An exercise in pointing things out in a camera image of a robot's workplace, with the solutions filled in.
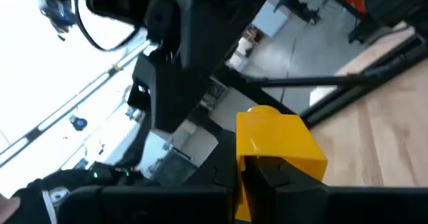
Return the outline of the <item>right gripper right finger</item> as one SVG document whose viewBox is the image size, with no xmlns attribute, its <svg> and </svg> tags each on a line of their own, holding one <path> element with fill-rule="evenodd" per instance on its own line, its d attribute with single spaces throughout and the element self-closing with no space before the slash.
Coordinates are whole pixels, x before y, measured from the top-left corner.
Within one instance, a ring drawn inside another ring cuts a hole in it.
<svg viewBox="0 0 428 224">
<path fill-rule="evenodd" d="M 280 157 L 245 157 L 252 224 L 324 224 L 327 187 Z"/>
</svg>

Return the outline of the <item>yellow toy block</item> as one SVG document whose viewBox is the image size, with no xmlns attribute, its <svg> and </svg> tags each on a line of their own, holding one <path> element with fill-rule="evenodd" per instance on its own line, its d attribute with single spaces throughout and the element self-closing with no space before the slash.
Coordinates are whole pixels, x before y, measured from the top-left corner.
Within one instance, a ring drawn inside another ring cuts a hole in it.
<svg viewBox="0 0 428 224">
<path fill-rule="evenodd" d="M 295 114 L 282 114 L 271 106 L 254 106 L 236 116 L 237 169 L 245 170 L 245 156 L 280 157 L 321 181 L 328 159 Z"/>
</svg>

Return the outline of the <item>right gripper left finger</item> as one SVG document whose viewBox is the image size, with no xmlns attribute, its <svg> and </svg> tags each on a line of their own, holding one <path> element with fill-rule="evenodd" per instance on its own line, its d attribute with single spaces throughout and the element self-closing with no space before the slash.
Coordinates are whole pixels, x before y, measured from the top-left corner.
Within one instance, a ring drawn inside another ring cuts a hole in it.
<svg viewBox="0 0 428 224">
<path fill-rule="evenodd" d="M 217 146 L 186 180 L 186 185 L 217 185 L 230 189 L 238 187 L 235 133 L 222 131 L 216 139 Z"/>
</svg>

